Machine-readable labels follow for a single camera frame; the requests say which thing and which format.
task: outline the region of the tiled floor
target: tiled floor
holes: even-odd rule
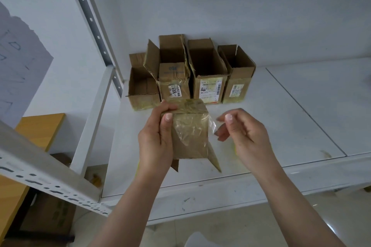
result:
[[[371,244],[371,193],[357,191],[345,197],[332,192],[308,195],[307,199],[348,246]],[[104,223],[105,217],[78,209],[70,247],[85,247]],[[221,246],[287,246],[267,203],[216,212],[146,228],[141,247],[183,247],[188,237],[200,231]]]

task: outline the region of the person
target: person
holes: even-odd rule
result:
[[[176,109],[163,101],[153,109],[138,135],[140,164],[123,194],[90,247],[139,246],[152,205],[173,160],[173,116],[161,113]],[[243,109],[232,109],[217,118],[219,141],[229,136],[241,162],[262,187],[274,217],[289,246],[345,246],[278,163],[264,125]]]

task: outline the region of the person's left hand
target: person's left hand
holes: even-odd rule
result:
[[[171,127],[173,114],[166,113],[161,119],[161,113],[177,109],[176,104],[162,101],[152,110],[146,125],[139,132],[139,169],[138,175],[149,178],[164,179],[173,160],[173,142]]]

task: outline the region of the fingernail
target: fingernail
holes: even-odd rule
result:
[[[225,122],[232,123],[233,121],[233,115],[228,113],[225,115]]]
[[[173,114],[172,113],[165,114],[165,120],[166,121],[170,121],[172,117],[173,117]]]

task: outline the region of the shipping label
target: shipping label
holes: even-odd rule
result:
[[[217,103],[221,90],[223,77],[208,78],[200,81],[199,98],[205,103]]]
[[[182,96],[179,85],[169,85],[170,97],[177,98]]]
[[[243,84],[235,84],[232,87],[231,94],[229,97],[239,97],[243,88]]]

